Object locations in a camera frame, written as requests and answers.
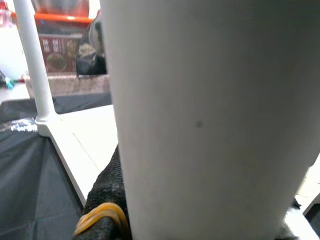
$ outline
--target black mesh fabric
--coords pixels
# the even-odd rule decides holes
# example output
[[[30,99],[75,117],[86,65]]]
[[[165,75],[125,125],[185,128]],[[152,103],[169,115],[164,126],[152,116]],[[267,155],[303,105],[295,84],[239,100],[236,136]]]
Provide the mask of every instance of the black mesh fabric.
[[[129,221],[118,147],[116,147],[110,163],[99,174],[89,192],[83,214],[89,213],[102,203],[119,205]],[[109,217],[103,217],[86,231],[74,236],[73,240],[121,240],[120,237],[113,220]]]

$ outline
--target yellow rubber band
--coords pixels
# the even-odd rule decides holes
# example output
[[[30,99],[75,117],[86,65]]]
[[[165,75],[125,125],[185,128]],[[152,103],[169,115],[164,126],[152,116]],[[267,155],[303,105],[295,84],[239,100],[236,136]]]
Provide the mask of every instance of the yellow rubber band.
[[[103,217],[110,217],[114,221],[124,239],[129,239],[129,225],[124,211],[117,204],[105,202],[83,215],[76,225],[74,235],[78,235],[95,224]]]

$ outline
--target white cylinder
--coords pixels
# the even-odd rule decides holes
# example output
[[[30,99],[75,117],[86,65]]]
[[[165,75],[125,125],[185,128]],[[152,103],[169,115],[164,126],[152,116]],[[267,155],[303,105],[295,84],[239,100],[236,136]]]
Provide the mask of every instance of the white cylinder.
[[[30,0],[14,0],[20,38],[25,53],[28,71],[37,110],[38,122],[46,122],[56,115],[44,58],[42,56],[34,11]]]
[[[320,15],[101,1],[134,240],[272,240],[320,146]]]

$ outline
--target food image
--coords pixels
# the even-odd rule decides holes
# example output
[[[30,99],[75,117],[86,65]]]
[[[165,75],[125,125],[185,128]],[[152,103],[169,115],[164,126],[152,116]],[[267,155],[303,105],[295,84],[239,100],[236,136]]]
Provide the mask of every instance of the food image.
[[[53,71],[62,71],[66,68],[67,62],[64,58],[59,53],[51,53],[47,58],[46,58],[46,64],[48,68],[50,68]]]

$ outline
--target white platform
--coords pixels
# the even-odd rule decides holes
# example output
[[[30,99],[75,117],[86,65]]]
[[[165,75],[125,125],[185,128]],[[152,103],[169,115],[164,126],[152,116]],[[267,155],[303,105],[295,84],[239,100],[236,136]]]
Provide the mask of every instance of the white platform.
[[[307,214],[310,208],[320,203],[320,155],[315,163],[309,168],[295,195],[296,200],[301,204],[301,211]]]
[[[47,124],[68,176],[84,205],[118,144],[112,105],[59,115]]]

